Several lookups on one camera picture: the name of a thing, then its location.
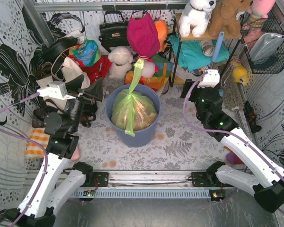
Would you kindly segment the green plastic trash bag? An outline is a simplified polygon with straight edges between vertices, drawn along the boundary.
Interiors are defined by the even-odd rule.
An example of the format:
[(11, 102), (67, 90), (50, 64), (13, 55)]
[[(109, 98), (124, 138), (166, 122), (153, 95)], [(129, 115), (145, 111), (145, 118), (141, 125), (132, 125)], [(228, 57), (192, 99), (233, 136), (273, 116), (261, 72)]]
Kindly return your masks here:
[(111, 122), (132, 137), (136, 131), (147, 128), (158, 117), (153, 101), (135, 90), (144, 65), (144, 60), (138, 60), (134, 64), (131, 84), (117, 94), (112, 108)]

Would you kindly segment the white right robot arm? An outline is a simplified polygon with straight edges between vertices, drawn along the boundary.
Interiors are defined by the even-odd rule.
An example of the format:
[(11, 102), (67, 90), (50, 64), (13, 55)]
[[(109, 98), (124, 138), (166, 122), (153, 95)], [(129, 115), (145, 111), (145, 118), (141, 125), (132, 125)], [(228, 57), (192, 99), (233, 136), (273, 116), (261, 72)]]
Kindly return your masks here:
[(274, 213), (284, 204), (284, 169), (259, 150), (241, 128), (220, 133), (224, 134), (221, 143), (230, 148), (252, 174), (222, 165), (215, 172), (218, 180), (247, 192), (264, 210)]

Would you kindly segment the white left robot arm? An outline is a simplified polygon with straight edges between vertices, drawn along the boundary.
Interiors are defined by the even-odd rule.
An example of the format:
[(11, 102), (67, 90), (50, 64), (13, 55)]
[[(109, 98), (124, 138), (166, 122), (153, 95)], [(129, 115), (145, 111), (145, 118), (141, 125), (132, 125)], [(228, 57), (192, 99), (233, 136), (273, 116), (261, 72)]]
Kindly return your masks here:
[(44, 118), (44, 132), (50, 138), (44, 148), (43, 168), (20, 205), (5, 211), (12, 226), (52, 227), (62, 205), (80, 186), (99, 185), (93, 167), (84, 162), (76, 162), (67, 178), (56, 185), (67, 164), (77, 160), (79, 137), (74, 133), (83, 123), (84, 105), (94, 100), (102, 101), (103, 79), (82, 89), (83, 79), (84, 76), (80, 75), (68, 83), (54, 81), (37, 91), (37, 96), (65, 100), (67, 104), (61, 113), (51, 112)]

